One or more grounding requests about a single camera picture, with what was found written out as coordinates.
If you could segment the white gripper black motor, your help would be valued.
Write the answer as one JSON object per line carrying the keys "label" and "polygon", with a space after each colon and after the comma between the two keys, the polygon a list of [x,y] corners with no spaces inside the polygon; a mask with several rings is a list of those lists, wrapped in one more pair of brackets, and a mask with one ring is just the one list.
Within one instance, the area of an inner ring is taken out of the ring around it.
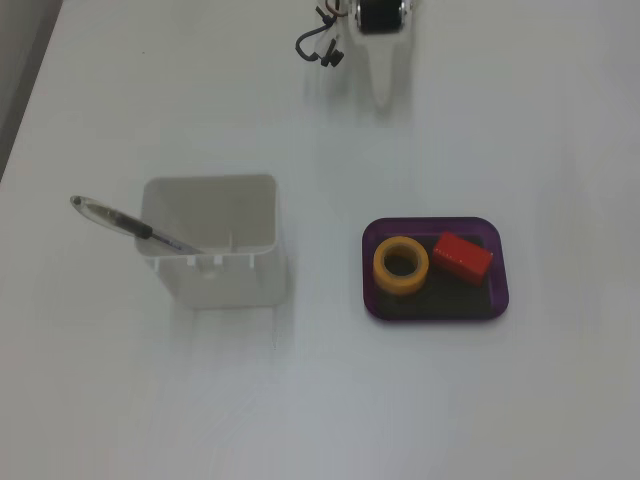
{"label": "white gripper black motor", "polygon": [[349,8],[349,30],[364,49],[373,99],[378,108],[389,105],[393,87],[394,58],[411,44],[410,29],[415,1],[356,0]]}

